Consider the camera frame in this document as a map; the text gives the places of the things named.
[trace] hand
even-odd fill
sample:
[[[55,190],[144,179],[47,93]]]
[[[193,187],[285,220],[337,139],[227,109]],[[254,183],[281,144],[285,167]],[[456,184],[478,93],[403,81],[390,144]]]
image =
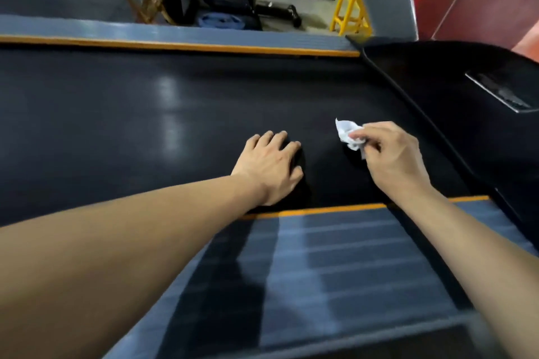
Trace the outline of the hand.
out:
[[[350,138],[367,139],[365,156],[374,183],[394,202],[402,194],[432,188],[419,141],[393,122],[363,125]]]
[[[281,145],[286,137],[285,131],[275,135],[268,131],[262,137],[255,135],[249,138],[231,173],[244,175],[262,184],[266,191],[262,202],[264,206],[271,206],[283,199],[294,190],[303,177],[300,166],[296,166],[290,173],[290,162],[301,144],[290,142],[281,151]]]

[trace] yellow stool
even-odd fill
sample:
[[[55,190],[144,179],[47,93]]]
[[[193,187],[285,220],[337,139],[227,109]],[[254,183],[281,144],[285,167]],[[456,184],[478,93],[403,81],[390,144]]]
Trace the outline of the yellow stool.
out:
[[[338,24],[339,36],[342,36],[344,32],[348,29],[349,23],[352,23],[352,30],[354,31],[354,33],[357,33],[360,31],[360,29],[363,29],[367,35],[370,35],[372,29],[369,25],[369,19],[367,17],[367,11],[365,9],[365,5],[363,4],[363,0],[348,0],[348,6],[346,8],[346,13],[344,14],[344,17],[339,16],[343,1],[344,0],[337,1],[337,6],[335,7],[332,23],[329,26],[329,31],[333,31],[335,29],[335,25]],[[357,6],[360,9],[360,14],[357,17],[352,17],[352,11],[354,10],[354,6]]]

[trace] orange stripe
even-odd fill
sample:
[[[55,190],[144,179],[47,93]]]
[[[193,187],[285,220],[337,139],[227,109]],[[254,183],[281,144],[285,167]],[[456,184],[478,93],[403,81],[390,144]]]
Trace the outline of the orange stripe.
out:
[[[449,201],[452,203],[458,202],[477,202],[480,200],[489,200],[488,196],[464,196],[464,197],[452,197]],[[338,213],[340,211],[360,211],[360,210],[373,210],[373,209],[385,209],[387,206],[383,203],[372,204],[354,204],[352,206],[334,206],[334,207],[320,207],[316,209],[302,209],[302,210],[285,210],[275,213],[260,213],[245,215],[239,220],[255,220],[259,218],[276,218],[276,217],[289,217],[289,216],[306,216],[317,215],[322,213]]]
[[[84,47],[127,48],[142,50],[180,50],[204,52],[230,52],[241,54],[275,54],[293,56],[359,57],[359,51],[319,50],[281,47],[251,47],[246,45],[164,43],[135,40],[102,40],[73,37],[10,36],[0,35],[0,43],[77,45]]]

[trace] forearm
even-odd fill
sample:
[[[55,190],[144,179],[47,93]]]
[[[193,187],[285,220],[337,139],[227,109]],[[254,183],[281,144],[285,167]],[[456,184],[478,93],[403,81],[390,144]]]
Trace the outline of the forearm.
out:
[[[437,249],[514,358],[539,352],[539,259],[464,213],[434,189],[395,202]]]
[[[101,357],[216,232],[264,195],[227,176],[0,229],[0,351]]]

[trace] crumpled paper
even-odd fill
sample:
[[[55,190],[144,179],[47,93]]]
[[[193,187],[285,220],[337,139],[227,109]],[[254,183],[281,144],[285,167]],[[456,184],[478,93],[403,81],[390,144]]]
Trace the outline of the crumpled paper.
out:
[[[348,134],[352,131],[362,130],[363,127],[356,124],[353,121],[339,121],[335,118],[335,126],[337,127],[337,132],[339,133],[339,139],[341,142],[348,145],[352,151],[361,151],[361,159],[365,159],[365,139],[352,139]]]

